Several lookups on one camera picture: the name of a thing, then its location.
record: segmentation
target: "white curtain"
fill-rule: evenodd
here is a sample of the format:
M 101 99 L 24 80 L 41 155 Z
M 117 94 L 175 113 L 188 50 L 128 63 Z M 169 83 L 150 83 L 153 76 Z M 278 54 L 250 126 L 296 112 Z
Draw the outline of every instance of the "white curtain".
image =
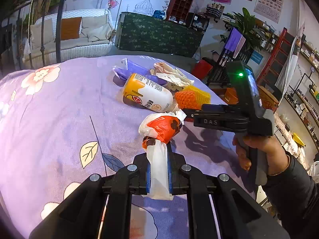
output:
M 292 43 L 288 59 L 286 63 L 284 64 L 284 67 L 282 68 L 280 75 L 278 77 L 278 80 L 275 84 L 275 86 L 282 92 L 281 99 L 283 99 L 283 96 L 289 87 L 289 83 L 296 69 L 299 52 L 298 52 L 298 55 L 293 55 L 293 51 L 295 49 L 296 42 L 300 42 L 300 38 L 302 37 L 303 31 L 305 28 L 305 11 L 306 11 L 305 4 L 306 3 L 304 0 L 299 0 L 297 36 L 295 37 Z

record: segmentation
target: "purple bedsheet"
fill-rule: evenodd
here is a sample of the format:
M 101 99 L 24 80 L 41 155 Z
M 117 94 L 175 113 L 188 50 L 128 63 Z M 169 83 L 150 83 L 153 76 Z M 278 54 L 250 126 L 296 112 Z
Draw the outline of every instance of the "purple bedsheet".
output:
M 114 174 L 144 152 L 138 127 L 153 112 L 123 101 L 124 83 L 112 67 L 124 57 L 146 68 L 162 61 L 146 56 L 78 58 L 0 80 L 0 202 L 24 237 L 90 174 Z M 223 103 L 181 71 L 210 92 L 212 104 Z M 233 133 L 186 122 L 171 143 L 203 173 L 227 173 L 244 187 L 241 177 L 245 180 L 246 173 L 232 138 Z M 130 238 L 188 238 L 185 196 L 173 201 L 133 196 L 133 204 Z

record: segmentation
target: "crumpled paper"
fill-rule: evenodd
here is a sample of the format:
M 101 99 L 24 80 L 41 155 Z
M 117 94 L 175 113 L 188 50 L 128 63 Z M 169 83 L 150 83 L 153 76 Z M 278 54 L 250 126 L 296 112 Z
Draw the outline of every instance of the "crumpled paper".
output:
M 154 113 L 148 115 L 138 128 L 138 132 L 144 136 L 143 148 L 151 165 L 151 187 L 146 197 L 173 200 L 168 186 L 166 144 L 180 131 L 185 118 L 186 114 L 182 110 L 176 114 Z
M 192 85 L 195 81 L 188 79 L 180 70 L 173 69 L 164 62 L 154 64 L 154 69 L 150 70 L 151 74 L 158 76 L 179 87 Z

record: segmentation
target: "green tablecloth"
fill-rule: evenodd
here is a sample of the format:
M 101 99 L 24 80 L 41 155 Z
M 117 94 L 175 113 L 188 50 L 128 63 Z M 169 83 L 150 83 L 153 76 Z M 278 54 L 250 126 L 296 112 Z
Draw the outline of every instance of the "green tablecloth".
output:
M 126 13 L 119 49 L 192 57 L 203 35 L 185 26 L 150 16 Z

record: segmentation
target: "juice bottle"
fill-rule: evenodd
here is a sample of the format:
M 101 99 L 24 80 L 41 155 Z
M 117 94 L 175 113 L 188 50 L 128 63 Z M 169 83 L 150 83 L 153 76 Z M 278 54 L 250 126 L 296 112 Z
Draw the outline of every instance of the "juice bottle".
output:
M 169 90 L 138 73 L 132 73 L 127 79 L 123 94 L 131 101 L 158 113 L 178 110 Z

